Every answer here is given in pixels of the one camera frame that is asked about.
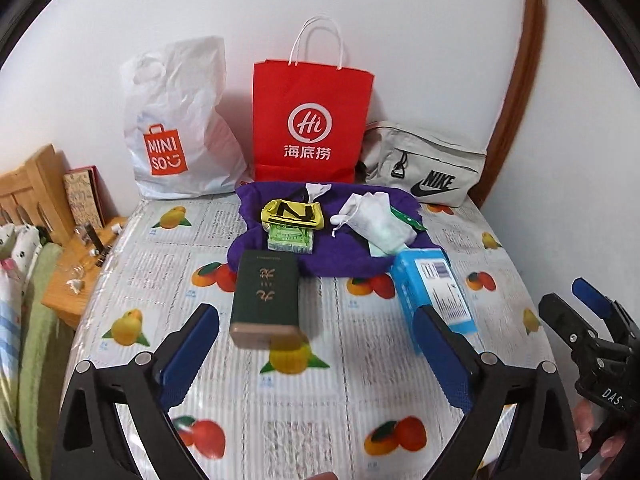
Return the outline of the person's right hand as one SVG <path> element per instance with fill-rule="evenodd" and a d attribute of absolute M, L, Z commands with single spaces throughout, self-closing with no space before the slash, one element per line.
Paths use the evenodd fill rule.
<path fill-rule="evenodd" d="M 594 427 L 592 404 L 588 400 L 582 399 L 576 404 L 573 410 L 573 422 L 576 431 L 578 451 L 582 454 L 590 448 L 590 431 L 593 430 Z M 615 460 L 617 454 L 623 448 L 625 442 L 626 434 L 623 432 L 619 432 L 615 436 L 608 438 L 600 447 L 599 454 L 602 457 L 602 462 L 587 479 L 601 479 L 608 470 L 608 467 L 613 463 L 613 460 Z"/>

